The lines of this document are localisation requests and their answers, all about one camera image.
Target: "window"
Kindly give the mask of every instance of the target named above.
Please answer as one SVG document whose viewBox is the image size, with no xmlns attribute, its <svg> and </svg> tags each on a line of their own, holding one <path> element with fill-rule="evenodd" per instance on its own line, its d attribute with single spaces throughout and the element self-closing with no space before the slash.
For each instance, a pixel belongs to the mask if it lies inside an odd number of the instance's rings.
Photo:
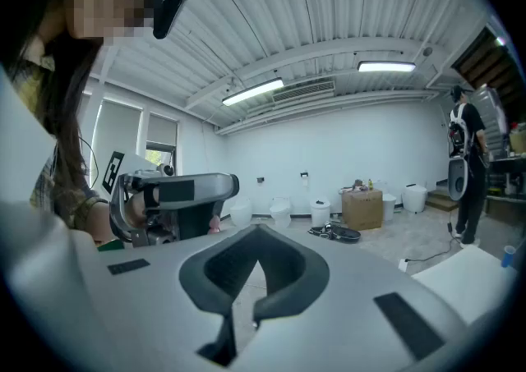
<svg viewBox="0 0 526 372">
<path fill-rule="evenodd" d="M 178 124 L 175 121 L 150 114 L 146 140 L 146 160 L 159 165 L 166 163 L 176 172 L 175 146 Z"/>
<path fill-rule="evenodd" d="M 166 163 L 170 165 L 175 172 L 175 146 L 146 141 L 146 160 L 155 165 Z"/>
<path fill-rule="evenodd" d="M 134 154 L 137 147 L 141 111 L 120 103 L 103 100 L 97 116 L 93 134 L 93 154 L 91 155 L 90 183 L 97 177 L 94 155 L 97 159 L 99 175 L 95 184 L 98 190 L 113 151 Z"/>
</svg>

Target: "sticker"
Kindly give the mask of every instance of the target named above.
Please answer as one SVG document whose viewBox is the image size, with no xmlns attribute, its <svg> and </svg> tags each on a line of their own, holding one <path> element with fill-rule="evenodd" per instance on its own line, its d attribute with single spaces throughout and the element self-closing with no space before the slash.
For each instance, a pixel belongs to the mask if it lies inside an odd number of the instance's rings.
<svg viewBox="0 0 526 372">
<path fill-rule="evenodd" d="M 123 158 L 124 153 L 113 152 L 112 157 L 109 160 L 108 167 L 106 168 L 106 173 L 104 174 L 102 186 L 110 195 L 112 194 L 113 185 L 115 185 L 118 169 L 121 167 Z"/>
</svg>

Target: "white container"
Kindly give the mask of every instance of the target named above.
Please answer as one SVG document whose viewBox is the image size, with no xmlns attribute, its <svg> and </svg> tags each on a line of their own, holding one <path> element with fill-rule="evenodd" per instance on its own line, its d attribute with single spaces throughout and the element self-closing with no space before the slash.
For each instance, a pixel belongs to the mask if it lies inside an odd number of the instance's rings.
<svg viewBox="0 0 526 372">
<path fill-rule="evenodd" d="M 372 189 L 373 190 L 380 190 L 384 193 L 387 192 L 387 181 L 382 181 L 382 180 L 376 180 L 376 181 L 373 181 L 372 182 Z"/>
<path fill-rule="evenodd" d="M 384 222 L 392 220 L 395 213 L 396 197 L 391 194 L 382 194 L 381 200 L 384 203 Z"/>
<path fill-rule="evenodd" d="M 286 229 L 290 224 L 290 200 L 285 197 L 273 198 L 270 216 L 274 219 L 276 227 Z"/>
<path fill-rule="evenodd" d="M 230 209 L 230 217 L 236 226 L 248 226 L 252 219 L 252 203 L 247 197 L 238 197 Z"/>
<path fill-rule="evenodd" d="M 404 208 L 413 213 L 420 213 L 426 205 L 427 190 L 423 186 L 406 186 L 402 193 Z"/>
<path fill-rule="evenodd" d="M 328 198 L 321 197 L 311 200 L 311 217 L 313 227 L 322 227 L 330 221 L 330 202 Z"/>
</svg>

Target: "cable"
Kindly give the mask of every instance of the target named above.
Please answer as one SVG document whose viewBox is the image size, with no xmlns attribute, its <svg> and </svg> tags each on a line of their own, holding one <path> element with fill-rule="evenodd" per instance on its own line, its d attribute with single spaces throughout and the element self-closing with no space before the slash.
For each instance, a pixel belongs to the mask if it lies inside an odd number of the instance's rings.
<svg viewBox="0 0 526 372">
<path fill-rule="evenodd" d="M 90 186 L 90 190 L 93 190 L 93 187 L 95 185 L 95 183 L 97 182 L 97 180 L 99 179 L 99 165 L 97 164 L 97 158 L 95 157 L 95 152 L 93 151 L 93 149 L 91 148 L 90 144 L 84 140 L 82 137 L 79 136 L 79 138 L 85 142 L 85 144 L 90 148 L 91 150 L 91 154 L 93 154 L 93 161 L 95 162 L 95 167 L 97 168 L 97 176 L 95 177 L 95 180 L 93 181 L 93 184 L 91 184 Z"/>
<path fill-rule="evenodd" d="M 209 172 L 210 171 L 210 168 L 209 168 L 209 163 L 208 163 L 208 152 L 206 151 L 206 138 L 205 138 L 205 122 L 208 122 L 210 119 L 212 119 L 214 117 L 214 115 L 219 111 L 219 109 L 222 107 L 223 105 L 219 105 L 213 112 L 212 112 L 212 115 L 210 115 L 208 118 L 206 118 L 202 123 L 201 123 L 201 133 L 203 135 L 203 146 L 205 147 L 205 161 L 206 161 L 206 170 Z"/>
<path fill-rule="evenodd" d="M 443 255 L 443 254 L 447 254 L 448 252 L 450 252 L 453 249 L 453 246 L 451 245 L 451 243 L 453 241 L 457 241 L 458 243 L 460 243 L 459 239 L 457 239 L 456 237 L 453 236 L 453 227 L 451 226 L 451 212 L 450 212 L 450 221 L 447 223 L 447 231 L 451 235 L 451 239 L 450 239 L 450 242 L 449 242 L 450 248 L 448 250 L 445 250 L 443 252 L 439 252 L 438 254 L 434 254 L 434 255 L 432 255 L 430 257 L 427 257 L 427 258 L 424 258 L 424 259 L 410 259 L 410 258 L 406 258 L 405 262 L 408 263 L 409 261 L 418 261 L 418 262 L 428 261 L 429 259 L 437 257 L 438 255 Z"/>
</svg>

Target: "ceiling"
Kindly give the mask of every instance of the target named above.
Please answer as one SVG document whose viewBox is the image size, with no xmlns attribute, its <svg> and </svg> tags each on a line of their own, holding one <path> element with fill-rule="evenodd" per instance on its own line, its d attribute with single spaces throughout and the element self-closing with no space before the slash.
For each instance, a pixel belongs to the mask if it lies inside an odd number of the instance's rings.
<svg viewBox="0 0 526 372">
<path fill-rule="evenodd" d="M 104 47 L 91 75 L 228 134 L 357 104 L 432 99 L 464 83 L 450 66 L 488 14 L 483 0 L 189 0 L 168 38 Z M 371 60 L 417 68 L 357 72 Z M 275 77 L 286 98 L 278 90 L 221 103 Z"/>
</svg>

